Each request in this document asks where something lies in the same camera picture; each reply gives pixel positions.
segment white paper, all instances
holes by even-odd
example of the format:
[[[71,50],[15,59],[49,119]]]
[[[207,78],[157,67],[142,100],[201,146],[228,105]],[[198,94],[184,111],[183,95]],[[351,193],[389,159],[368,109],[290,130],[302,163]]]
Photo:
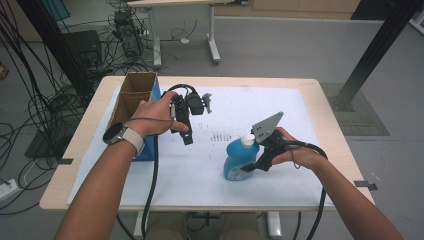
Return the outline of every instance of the white paper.
[[[287,209],[316,208],[322,186],[312,171],[292,163],[255,170],[240,182],[223,176],[227,145],[246,133],[253,124],[282,111],[279,123],[301,141],[318,144],[298,89],[253,87],[196,87],[199,95],[211,93],[212,113],[190,116],[193,141],[185,146],[178,133],[159,136],[159,174],[152,207],[193,209]],[[111,116],[116,95],[110,101],[84,158],[67,203],[106,145],[102,136]],[[124,187],[121,205],[144,206],[150,190],[153,162],[133,162]],[[327,198],[326,206],[333,206]]]

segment blue spray bottle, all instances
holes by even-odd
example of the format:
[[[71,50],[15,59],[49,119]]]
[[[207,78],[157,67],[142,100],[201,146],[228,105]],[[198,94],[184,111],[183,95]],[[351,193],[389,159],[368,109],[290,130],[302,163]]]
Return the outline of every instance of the blue spray bottle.
[[[255,163],[259,151],[259,144],[255,135],[247,134],[234,140],[227,146],[227,160],[224,164],[224,177],[230,181],[241,181],[252,176],[252,172],[245,172],[240,168]]]

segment black plastic piece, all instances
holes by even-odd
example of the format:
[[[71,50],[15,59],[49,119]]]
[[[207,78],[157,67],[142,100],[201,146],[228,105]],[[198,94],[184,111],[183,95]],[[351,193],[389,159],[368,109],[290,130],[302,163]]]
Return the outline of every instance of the black plastic piece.
[[[241,168],[241,170],[245,172],[251,172],[255,169],[260,169],[265,172],[272,166],[272,159],[284,153],[287,147],[287,139],[283,136],[283,134],[277,130],[274,130],[268,138],[263,140],[260,145],[264,146],[264,153],[259,157],[256,163],[248,164]]]
[[[188,107],[190,108],[190,112],[192,115],[202,115],[205,111],[202,99],[200,99],[199,94],[192,92],[187,95],[185,100]]]
[[[179,122],[184,123],[188,126],[187,132],[180,132],[180,136],[183,138],[184,144],[189,145],[193,143],[193,137],[192,137],[192,129],[191,124],[189,120],[189,111],[188,107],[186,105],[186,101],[184,100],[183,96],[177,95],[172,98],[172,102],[175,105],[175,119]]]

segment smartwatch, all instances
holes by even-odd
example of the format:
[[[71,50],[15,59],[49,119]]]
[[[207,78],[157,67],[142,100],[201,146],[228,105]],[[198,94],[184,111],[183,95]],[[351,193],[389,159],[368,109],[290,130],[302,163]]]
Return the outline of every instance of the smartwatch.
[[[113,124],[106,130],[105,134],[103,134],[103,142],[106,144],[114,144],[121,140],[126,140],[134,145],[136,156],[139,155],[144,148],[144,141],[140,134],[132,130],[124,122]]]

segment person's left hand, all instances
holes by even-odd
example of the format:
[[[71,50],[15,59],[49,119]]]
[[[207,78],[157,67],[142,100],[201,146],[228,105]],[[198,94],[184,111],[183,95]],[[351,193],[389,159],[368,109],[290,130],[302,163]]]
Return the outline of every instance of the person's left hand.
[[[175,120],[171,121],[169,103],[176,95],[176,92],[168,91],[161,99],[157,101],[141,101],[131,119],[150,118],[157,120],[130,120],[127,121],[127,125],[134,131],[138,132],[142,137],[161,134],[168,129],[179,132],[187,132],[189,130],[188,126]]]

